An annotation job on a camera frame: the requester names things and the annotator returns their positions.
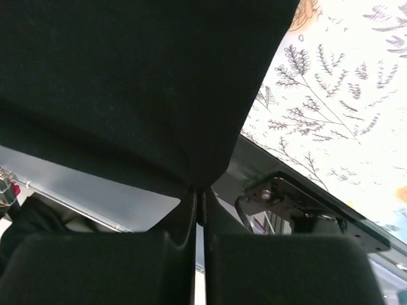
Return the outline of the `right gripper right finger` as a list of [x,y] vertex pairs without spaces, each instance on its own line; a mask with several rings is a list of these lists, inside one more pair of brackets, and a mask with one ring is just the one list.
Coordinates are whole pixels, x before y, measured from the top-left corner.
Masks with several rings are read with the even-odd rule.
[[202,195],[207,304],[248,304],[254,234],[219,202],[212,189]]

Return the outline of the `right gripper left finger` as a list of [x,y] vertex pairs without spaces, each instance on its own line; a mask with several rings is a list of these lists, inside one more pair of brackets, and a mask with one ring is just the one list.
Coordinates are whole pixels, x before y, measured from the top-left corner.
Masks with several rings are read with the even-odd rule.
[[158,304],[193,304],[197,230],[197,191],[187,188],[179,204],[151,228],[163,234]]

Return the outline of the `black t-shirt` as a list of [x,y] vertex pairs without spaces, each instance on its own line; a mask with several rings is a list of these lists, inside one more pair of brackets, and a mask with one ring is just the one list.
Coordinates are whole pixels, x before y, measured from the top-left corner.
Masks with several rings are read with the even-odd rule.
[[228,168],[297,1],[2,1],[1,145],[180,198]]

